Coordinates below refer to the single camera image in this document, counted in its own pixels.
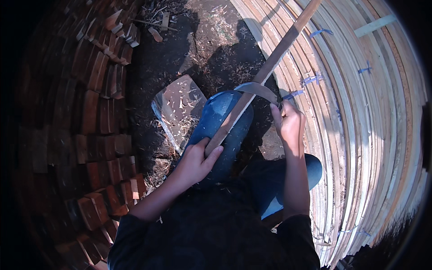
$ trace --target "person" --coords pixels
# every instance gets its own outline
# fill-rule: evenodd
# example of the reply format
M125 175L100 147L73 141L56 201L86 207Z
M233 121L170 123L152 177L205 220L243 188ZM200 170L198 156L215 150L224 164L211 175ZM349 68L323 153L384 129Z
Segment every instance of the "person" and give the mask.
M120 220L108 267L116 269L319 269L309 217L309 190L320 161L304 153L305 116L288 101L270 104L285 158L230 168L253 120L245 110L207 158L210 138L241 97L224 91L205 104L174 171ZM277 233L262 219L283 209Z

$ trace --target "jeans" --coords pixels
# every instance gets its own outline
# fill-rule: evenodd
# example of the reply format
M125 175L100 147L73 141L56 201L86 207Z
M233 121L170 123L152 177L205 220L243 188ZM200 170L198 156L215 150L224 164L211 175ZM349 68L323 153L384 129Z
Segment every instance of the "jeans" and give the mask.
M240 97L241 93L229 90L217 93L208 99L200 122L193 131L187 146L198 143L204 137L213 138ZM209 188L229 178L232 164L240 151L241 143L248 133L253 118L254 111L249 105L222 142L224 147L222 154L210 173L199 183L199 189ZM309 190L311 190L321 179L322 165L318 158L309 154L305 154L305 160ZM285 168L285 159L255 160L248 164L241 176L250 188L252 200L262 219L283 208Z

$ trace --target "hand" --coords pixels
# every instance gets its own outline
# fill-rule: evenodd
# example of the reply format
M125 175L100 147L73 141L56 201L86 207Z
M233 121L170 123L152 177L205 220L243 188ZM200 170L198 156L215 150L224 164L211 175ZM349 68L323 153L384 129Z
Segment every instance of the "hand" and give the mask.
M282 106L282 111L279 111L276 105L270 103L277 134L286 151L290 151L294 156L302 156L305 151L303 134L306 117L287 100L282 101Z
M213 165L222 153L223 146L218 146L207 158L204 158L204 150L209 141L210 139L205 137L199 143L189 145L184 151L180 163L169 176L173 181L180 184L183 191L203 180L213 169Z

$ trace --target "soil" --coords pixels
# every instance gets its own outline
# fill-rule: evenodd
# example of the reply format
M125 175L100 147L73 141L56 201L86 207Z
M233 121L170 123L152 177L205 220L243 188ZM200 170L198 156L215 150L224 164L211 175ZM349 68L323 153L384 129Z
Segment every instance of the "soil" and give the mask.
M161 24L163 12L170 12L169 26L179 31L164 31L154 26L163 38L163 42L157 42L148 32L149 25L137 24L141 28L141 43L134 48L132 63L127 65L130 132L138 169L144 174L150 191L173 170L179 159L150 107L156 93L188 74L209 98L251 81L265 61L230 1L147 1L137 19ZM266 86L279 95L273 76ZM269 102L256 97L251 105L254 121L233 166L233 175L251 158L262 158L258 147L271 126Z

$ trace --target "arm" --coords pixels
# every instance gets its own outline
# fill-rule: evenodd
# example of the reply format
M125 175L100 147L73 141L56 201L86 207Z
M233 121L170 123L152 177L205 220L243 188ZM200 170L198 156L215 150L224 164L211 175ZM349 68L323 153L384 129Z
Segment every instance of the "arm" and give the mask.
M153 222L180 194L203 180L223 151L223 146L218 146L205 159L204 150L209 141L209 138L204 138L195 145L189 145L174 172L155 191L135 205L129 214Z
M286 157L285 188L283 191L283 219L295 215L309 215L309 185L305 162L303 134L305 115L287 100L282 111L270 104L274 124L282 140Z

